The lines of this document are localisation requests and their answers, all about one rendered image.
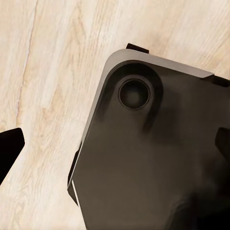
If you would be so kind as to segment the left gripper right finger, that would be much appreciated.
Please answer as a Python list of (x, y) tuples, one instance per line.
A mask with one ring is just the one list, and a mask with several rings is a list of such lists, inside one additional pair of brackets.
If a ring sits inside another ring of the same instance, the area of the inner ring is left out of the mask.
[(215, 145), (230, 166), (230, 129), (218, 128)]

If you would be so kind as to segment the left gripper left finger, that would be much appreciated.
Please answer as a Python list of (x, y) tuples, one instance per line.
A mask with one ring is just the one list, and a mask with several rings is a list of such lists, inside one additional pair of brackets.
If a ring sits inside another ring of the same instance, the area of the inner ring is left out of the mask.
[(0, 185), (24, 146), (20, 127), (0, 133)]

